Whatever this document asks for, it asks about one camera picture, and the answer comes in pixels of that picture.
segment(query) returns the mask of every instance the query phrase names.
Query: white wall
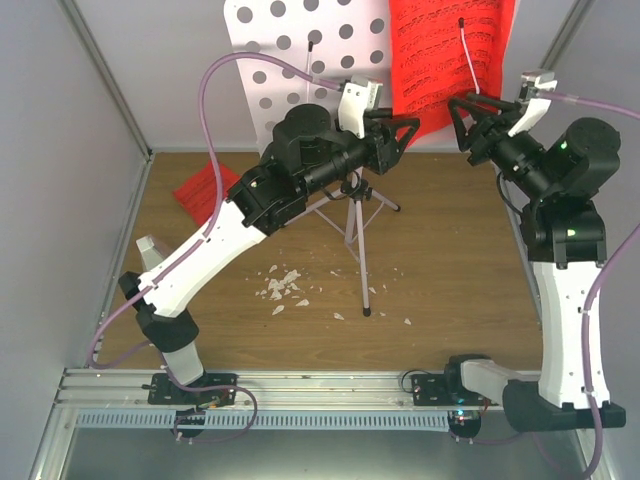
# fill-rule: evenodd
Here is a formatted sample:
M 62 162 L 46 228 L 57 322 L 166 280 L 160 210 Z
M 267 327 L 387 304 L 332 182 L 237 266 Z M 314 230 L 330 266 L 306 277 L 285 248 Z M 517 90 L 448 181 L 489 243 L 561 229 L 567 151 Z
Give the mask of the white wall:
M 506 98 L 517 93 L 523 70 L 539 66 L 573 0 L 516 3 L 504 62 Z M 206 68 L 231 52 L 224 1 L 77 0 L 77 4 L 147 143 L 156 151 L 204 149 L 196 95 Z M 207 105 L 217 147 L 254 150 L 255 132 L 236 65 L 225 66 L 210 84 Z M 456 150 L 451 129 L 417 146 Z
M 56 2 L 0 2 L 0 476 L 95 329 L 141 158 Z
M 636 0 L 595 2 L 556 67 L 558 91 L 613 102 L 640 111 Z M 606 120 L 621 132 L 621 167 L 595 197 L 607 227 L 609 254 L 640 222 L 640 123 L 598 110 L 552 105 L 534 134 L 546 144 L 581 116 Z M 629 251 L 602 292 L 601 336 L 604 370 L 612 401 L 627 409 L 628 424 L 607 431 L 616 478 L 637 478 L 640 469 L 640 244 Z

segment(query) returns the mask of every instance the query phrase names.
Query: gray floor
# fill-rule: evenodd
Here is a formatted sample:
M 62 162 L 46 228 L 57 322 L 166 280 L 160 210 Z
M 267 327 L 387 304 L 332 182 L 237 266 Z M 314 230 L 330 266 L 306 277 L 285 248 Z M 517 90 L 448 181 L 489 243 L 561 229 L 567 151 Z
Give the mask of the gray floor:
M 480 437 L 512 433 L 490 416 Z M 214 435 L 219 432 L 205 432 Z M 544 436 L 570 472 L 580 465 L 568 435 Z M 69 480 L 113 479 L 555 479 L 530 438 L 500 447 L 456 444 L 434 432 L 253 431 L 224 444 L 176 445 L 167 430 L 83 429 Z

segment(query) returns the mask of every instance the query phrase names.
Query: red paper on table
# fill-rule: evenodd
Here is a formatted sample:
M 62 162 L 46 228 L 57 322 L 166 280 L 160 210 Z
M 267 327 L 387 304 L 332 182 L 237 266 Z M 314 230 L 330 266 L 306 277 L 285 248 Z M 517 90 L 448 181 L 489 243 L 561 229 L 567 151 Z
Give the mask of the red paper on table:
M 414 137 L 451 123 L 447 101 L 475 89 L 459 19 L 484 95 L 500 97 L 515 0 L 390 0 L 394 113 L 420 118 Z
M 220 165 L 222 175 L 222 186 L 224 197 L 229 193 L 229 188 L 240 178 L 239 175 L 229 170 L 224 165 Z M 198 226 L 202 226 L 213 213 L 216 204 L 216 179 L 213 174 L 213 165 L 207 164 L 202 170 L 187 180 L 177 190 L 173 191 L 173 196 L 178 203 L 195 220 Z

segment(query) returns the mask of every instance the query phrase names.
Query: tripod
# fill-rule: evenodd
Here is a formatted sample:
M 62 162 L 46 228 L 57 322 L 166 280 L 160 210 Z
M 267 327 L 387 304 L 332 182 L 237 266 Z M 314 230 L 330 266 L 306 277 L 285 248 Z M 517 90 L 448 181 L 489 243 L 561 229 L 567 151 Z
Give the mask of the tripod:
M 304 217 L 305 215 L 315 212 L 320 217 L 322 217 L 329 225 L 335 228 L 340 235 L 344 236 L 344 244 L 353 255 L 353 258 L 360 264 L 360 280 L 362 281 L 362 313 L 365 317 L 371 315 L 371 306 L 369 304 L 369 284 L 367 281 L 367 258 L 364 246 L 364 230 L 371 223 L 374 217 L 380 213 L 380 211 L 384 208 L 384 206 L 388 206 L 396 212 L 400 211 L 400 205 L 393 203 L 384 195 L 380 194 L 372 187 L 369 186 L 369 182 L 367 182 L 364 178 L 362 178 L 362 167 L 356 170 L 351 175 L 351 181 L 344 181 L 339 189 L 329 193 L 325 192 L 325 198 L 318 200 L 315 203 L 312 203 L 307 207 L 307 209 L 302 212 L 297 217 L 294 217 L 286 225 L 290 225 L 296 220 Z M 333 220 L 327 217 L 324 213 L 320 211 L 320 208 L 330 201 L 339 200 L 344 197 L 337 197 L 337 195 L 344 195 L 349 197 L 349 209 L 347 211 L 347 224 L 345 229 L 341 229 Z M 362 214 L 362 201 L 363 200 L 371 200 L 371 197 L 374 197 L 377 200 L 380 200 L 380 206 L 378 209 L 369 217 L 366 223 L 364 223 L 363 214 Z M 358 253 L 356 253 L 353 249 L 353 243 L 358 240 Z

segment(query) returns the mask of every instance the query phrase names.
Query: wooden table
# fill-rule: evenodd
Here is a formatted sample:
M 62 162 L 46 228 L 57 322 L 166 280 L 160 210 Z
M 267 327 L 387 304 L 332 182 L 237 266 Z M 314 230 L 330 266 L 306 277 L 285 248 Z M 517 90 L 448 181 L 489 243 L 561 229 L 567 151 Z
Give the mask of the wooden table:
M 258 160 L 256 154 L 220 159 L 238 173 Z M 193 233 L 196 225 L 171 192 L 207 161 L 206 154 L 156 157 L 125 270 L 142 268 L 135 239 L 154 234 L 176 248 Z M 204 365 L 441 369 L 452 354 L 480 352 L 507 367 L 540 368 L 541 332 L 490 165 L 472 168 L 460 155 L 408 154 L 384 177 L 367 178 L 402 206 L 400 213 L 385 208 L 366 230 L 373 315 L 362 316 L 359 268 L 343 238 L 308 215 L 238 257 L 190 303 Z M 370 202 L 365 214 L 376 207 Z M 347 203 L 331 202 L 323 211 L 344 225 Z M 273 265 L 278 269 L 269 274 Z M 280 302 L 256 296 L 267 277 L 281 279 L 293 269 L 302 274 L 295 293 L 309 306 L 296 307 L 294 293 Z M 122 301 L 118 293 L 114 305 Z M 272 315 L 279 304 L 284 311 Z M 128 311 L 107 332 L 100 360 L 142 339 Z M 158 365 L 148 349 L 122 367 Z

